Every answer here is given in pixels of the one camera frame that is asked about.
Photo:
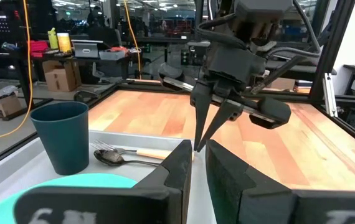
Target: yellow cable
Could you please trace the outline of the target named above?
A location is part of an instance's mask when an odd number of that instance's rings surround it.
[[[27,45],[28,45],[28,49],[27,49],[27,59],[28,59],[28,75],[29,75],[29,83],[30,83],[30,97],[29,97],[29,105],[28,105],[28,110],[27,113],[24,117],[24,119],[22,120],[21,124],[14,130],[12,130],[9,133],[6,134],[2,134],[0,135],[0,138],[8,136],[12,133],[15,133],[18,129],[20,129],[22,127],[22,125],[24,125],[24,123],[26,122],[28,116],[29,116],[29,112],[31,111],[31,107],[32,107],[32,97],[34,94],[33,91],[33,84],[32,84],[32,72],[31,72],[31,36],[29,34],[29,23],[28,23],[28,10],[27,10],[27,3],[26,0],[22,1],[24,3],[24,13],[25,13],[25,17],[26,17],[26,29],[27,29]]]
[[[135,34],[133,33],[132,25],[130,24],[129,10],[128,10],[128,6],[126,5],[126,0],[123,0],[123,3],[125,5],[126,17],[128,18],[129,30],[130,30],[130,33],[132,34],[133,42],[135,43],[135,47],[136,47],[136,51],[138,52],[139,78],[141,79],[141,64],[140,64],[139,47],[138,47],[138,43],[136,42]]]

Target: cardboard box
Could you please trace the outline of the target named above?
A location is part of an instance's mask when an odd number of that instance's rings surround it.
[[[42,66],[50,91],[69,92],[82,84],[77,62],[47,61]]]
[[[295,80],[289,78],[277,78],[272,84],[268,85],[268,88],[277,90],[292,90],[294,89]]]
[[[0,96],[0,118],[4,118],[22,110],[20,101],[15,93],[10,96]]]

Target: spoon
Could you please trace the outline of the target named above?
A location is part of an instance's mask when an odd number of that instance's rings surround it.
[[[109,166],[122,166],[128,163],[139,163],[139,164],[146,164],[150,166],[159,166],[159,163],[155,163],[155,162],[126,161],[119,153],[110,150],[98,149],[93,154],[95,155],[98,161],[107,164]]]

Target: yellow bottle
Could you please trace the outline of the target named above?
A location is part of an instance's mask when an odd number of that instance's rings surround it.
[[[47,34],[49,35],[50,48],[51,49],[58,49],[59,43],[57,41],[57,35],[55,33],[55,28],[48,31]]]
[[[59,38],[60,51],[64,53],[71,52],[70,34],[59,33],[57,34],[57,37]]]

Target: wooden surface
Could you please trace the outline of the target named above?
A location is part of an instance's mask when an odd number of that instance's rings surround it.
[[[282,127],[267,130],[243,114],[213,139],[287,187],[355,190],[355,139],[311,105],[290,106],[290,122]],[[209,117],[216,111],[211,106]],[[89,127],[193,139],[196,117],[187,95],[118,91],[90,110]]]

